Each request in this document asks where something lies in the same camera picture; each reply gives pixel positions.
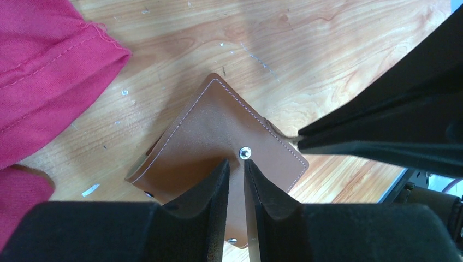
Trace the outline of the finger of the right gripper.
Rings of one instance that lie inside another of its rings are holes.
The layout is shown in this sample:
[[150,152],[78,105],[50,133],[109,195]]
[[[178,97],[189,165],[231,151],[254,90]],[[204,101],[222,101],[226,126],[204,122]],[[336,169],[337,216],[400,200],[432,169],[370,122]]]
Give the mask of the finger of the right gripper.
[[373,142],[297,143],[304,154],[350,155],[433,174],[462,178],[462,146],[394,145]]
[[374,109],[410,101],[431,92],[426,86],[439,76],[462,65],[462,15],[452,14],[396,65],[355,98],[298,131],[314,135],[347,121],[369,114]]

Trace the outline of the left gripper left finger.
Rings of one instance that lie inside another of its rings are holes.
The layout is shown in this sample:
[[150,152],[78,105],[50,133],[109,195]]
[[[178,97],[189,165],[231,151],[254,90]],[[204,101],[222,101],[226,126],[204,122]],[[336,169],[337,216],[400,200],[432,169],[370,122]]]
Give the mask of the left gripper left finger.
[[224,160],[164,205],[39,204],[22,219],[1,261],[221,261],[229,178]]

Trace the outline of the brown leather card holder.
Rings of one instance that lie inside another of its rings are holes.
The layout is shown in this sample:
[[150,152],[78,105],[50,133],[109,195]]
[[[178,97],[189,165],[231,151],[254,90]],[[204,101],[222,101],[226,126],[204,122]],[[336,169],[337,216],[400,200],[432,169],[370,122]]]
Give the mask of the brown leather card holder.
[[189,190],[223,160],[230,166],[224,239],[248,245],[244,162],[288,192],[308,161],[270,127],[218,74],[209,74],[172,124],[133,165],[126,181],[165,204]]

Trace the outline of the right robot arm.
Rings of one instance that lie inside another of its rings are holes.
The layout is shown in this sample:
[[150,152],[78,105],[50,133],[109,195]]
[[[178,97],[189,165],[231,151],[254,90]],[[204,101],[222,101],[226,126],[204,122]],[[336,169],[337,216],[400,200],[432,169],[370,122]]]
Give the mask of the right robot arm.
[[[344,106],[302,128],[304,154],[350,155],[462,178],[462,9]],[[458,245],[462,200],[401,186],[390,204],[310,212],[315,247]]]

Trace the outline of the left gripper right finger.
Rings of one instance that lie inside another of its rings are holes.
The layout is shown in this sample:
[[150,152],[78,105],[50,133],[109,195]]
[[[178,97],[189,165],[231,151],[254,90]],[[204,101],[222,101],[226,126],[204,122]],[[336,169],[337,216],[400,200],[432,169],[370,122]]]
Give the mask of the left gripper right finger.
[[244,163],[251,261],[459,261],[422,204],[303,204]]

